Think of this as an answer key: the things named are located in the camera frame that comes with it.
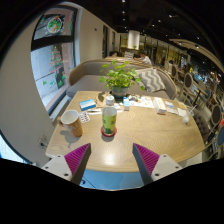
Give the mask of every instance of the cushion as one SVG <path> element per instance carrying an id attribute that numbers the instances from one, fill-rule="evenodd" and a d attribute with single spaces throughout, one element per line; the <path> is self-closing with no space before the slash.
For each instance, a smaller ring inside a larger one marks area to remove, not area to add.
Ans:
<path id="1" fill-rule="evenodd" d="M 147 92 L 153 93 L 159 90 L 166 90 L 166 87 L 157 73 L 156 69 L 149 69 L 148 71 L 137 72 L 138 76 L 142 79 L 139 85 L 145 86 Z"/>
<path id="2" fill-rule="evenodd" d="M 68 87 L 66 95 L 73 98 L 78 91 L 103 91 L 110 92 L 106 83 L 99 82 L 99 75 L 84 75 L 74 85 Z"/>
<path id="3" fill-rule="evenodd" d="M 125 51 L 124 52 L 124 58 L 129 58 L 129 59 L 133 59 L 134 53 Z"/>

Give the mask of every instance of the green plant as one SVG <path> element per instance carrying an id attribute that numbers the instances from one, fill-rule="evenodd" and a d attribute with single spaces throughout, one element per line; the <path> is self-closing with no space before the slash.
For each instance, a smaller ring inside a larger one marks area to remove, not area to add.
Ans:
<path id="1" fill-rule="evenodd" d="M 141 82 L 141 79 L 138 77 L 135 68 L 125 68 L 127 64 L 129 64 L 128 61 L 125 61 L 123 64 L 117 66 L 117 59 L 113 60 L 110 64 L 104 64 L 102 65 L 102 72 L 105 68 L 109 68 L 110 66 L 113 66 L 114 69 L 109 70 L 108 72 L 105 72 L 105 74 L 108 77 L 100 76 L 99 82 L 106 82 L 106 87 L 109 87 L 112 89 L 113 87 L 121 88 L 130 88 L 131 85 L 135 84 L 136 82 Z"/>

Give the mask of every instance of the wall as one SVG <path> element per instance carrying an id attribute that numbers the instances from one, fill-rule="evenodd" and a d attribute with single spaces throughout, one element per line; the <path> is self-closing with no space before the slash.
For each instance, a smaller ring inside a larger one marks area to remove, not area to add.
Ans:
<path id="1" fill-rule="evenodd" d="M 0 128 L 11 145 L 42 167 L 49 161 L 38 146 L 43 132 L 48 139 L 54 128 L 34 81 L 31 39 L 39 17 L 18 35 L 0 70 Z"/>
<path id="2" fill-rule="evenodd" d="M 80 63 L 87 60 L 102 59 L 103 25 L 108 27 L 107 55 L 109 55 L 112 50 L 112 31 L 114 30 L 86 9 L 82 9 L 79 33 Z M 115 47 L 119 49 L 120 34 L 117 32 L 115 32 L 115 40 Z"/>

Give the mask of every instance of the cup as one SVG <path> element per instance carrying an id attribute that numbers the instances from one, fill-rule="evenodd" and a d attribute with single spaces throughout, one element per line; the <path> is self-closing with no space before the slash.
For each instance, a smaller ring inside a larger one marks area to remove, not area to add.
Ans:
<path id="1" fill-rule="evenodd" d="M 103 132 L 110 136 L 115 132 L 117 109 L 114 107 L 104 107 L 102 109 Z"/>
<path id="2" fill-rule="evenodd" d="M 80 137 L 83 134 L 82 124 L 79 113 L 76 110 L 68 110 L 57 118 L 59 125 L 65 127 L 74 137 Z"/>

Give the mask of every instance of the gray sofa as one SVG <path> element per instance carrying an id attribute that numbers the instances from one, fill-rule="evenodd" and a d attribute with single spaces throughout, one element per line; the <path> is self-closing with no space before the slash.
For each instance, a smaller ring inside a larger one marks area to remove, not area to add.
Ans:
<path id="1" fill-rule="evenodd" d="M 109 92 L 110 89 L 105 87 L 105 83 L 99 82 L 99 77 L 102 75 L 106 75 L 103 72 L 100 72 L 103 64 L 110 64 L 114 58 L 106 58 L 99 60 L 91 60 L 86 61 L 79 64 L 76 68 L 74 68 L 69 75 L 69 85 L 66 94 L 67 96 L 73 98 L 74 95 L 78 91 L 103 91 Z M 117 62 L 117 65 L 121 65 L 124 60 L 120 60 Z M 143 65 L 141 63 L 131 61 L 126 67 L 136 68 L 137 69 L 145 69 L 150 68 L 152 66 Z M 176 85 L 171 80 L 169 75 L 167 75 L 164 71 L 159 68 L 156 68 L 157 72 L 162 79 L 164 85 L 166 86 L 166 90 L 157 91 L 154 93 L 149 93 L 145 90 L 141 90 L 139 85 L 135 83 L 135 85 L 131 86 L 128 93 L 129 94 L 138 94 L 138 95 L 146 95 L 152 97 L 161 97 L 164 99 L 174 99 L 177 94 Z"/>

